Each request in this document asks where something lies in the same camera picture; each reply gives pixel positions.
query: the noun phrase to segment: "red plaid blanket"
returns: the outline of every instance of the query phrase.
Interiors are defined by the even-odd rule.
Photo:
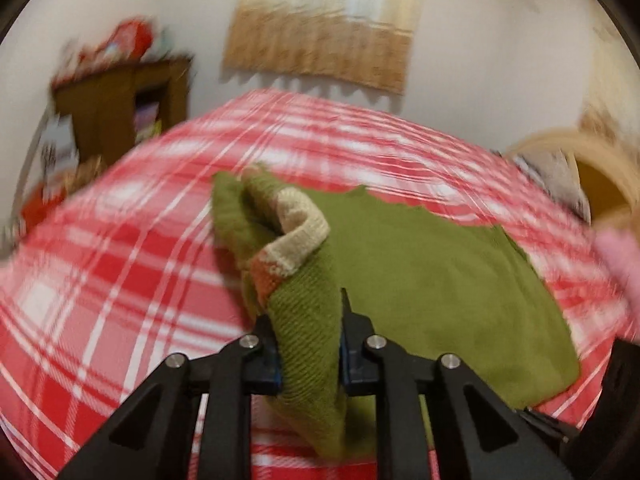
[[[542,408],[584,423],[614,336],[634,326],[578,221],[477,146],[263,90],[133,150],[0,269],[0,422],[39,478],[55,476],[167,354],[217,352],[249,328],[233,261],[211,233],[210,178],[258,160],[305,186],[366,184],[456,222],[503,224],[558,300],[582,361],[577,383]],[[256,403],[254,478],[374,478],[370,463],[322,463]]]

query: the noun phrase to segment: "pink object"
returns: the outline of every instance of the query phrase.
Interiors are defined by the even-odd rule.
[[[212,240],[209,203],[213,173],[259,160],[302,186],[366,184],[460,223],[504,225],[558,301],[580,355],[578,381],[541,409],[584,423],[615,336],[635,333],[580,221],[478,146],[265,89],[130,152],[0,266],[1,418],[40,478],[55,476],[167,354],[217,352],[250,328],[233,258]],[[375,479],[371,462],[313,459],[262,400],[253,422],[254,478]]]
[[[640,327],[640,247],[636,237],[629,230],[604,229],[596,233],[593,247],[622,287]]]

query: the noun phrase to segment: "wall hanging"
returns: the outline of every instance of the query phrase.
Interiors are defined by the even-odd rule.
[[[401,94],[421,0],[240,0],[230,68],[332,76]]]

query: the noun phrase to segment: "white wall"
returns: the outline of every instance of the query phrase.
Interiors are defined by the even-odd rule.
[[[479,108],[480,144],[503,149],[527,134],[574,126],[593,59],[590,0],[519,0],[511,38]]]
[[[196,53],[194,116],[275,86],[391,111],[488,148],[577,120],[590,62],[586,0],[424,0],[403,98],[322,78],[222,70],[237,1],[164,1],[161,19]]]
[[[424,0],[404,98],[323,78],[221,70],[226,32],[238,0],[166,0],[161,19],[179,46],[196,53],[191,113],[199,115],[245,91],[276,86],[388,110],[459,136],[476,138],[478,92],[490,61],[507,41],[514,0]]]
[[[130,15],[161,0],[31,0],[0,45],[0,219],[7,218],[28,146],[47,105],[60,48],[99,43]]]

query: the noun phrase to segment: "wooden cabinet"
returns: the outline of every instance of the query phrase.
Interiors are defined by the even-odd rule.
[[[133,148],[136,106],[159,103],[162,131],[187,118],[191,58],[124,63],[52,89],[56,113],[71,115],[80,162],[110,166]]]

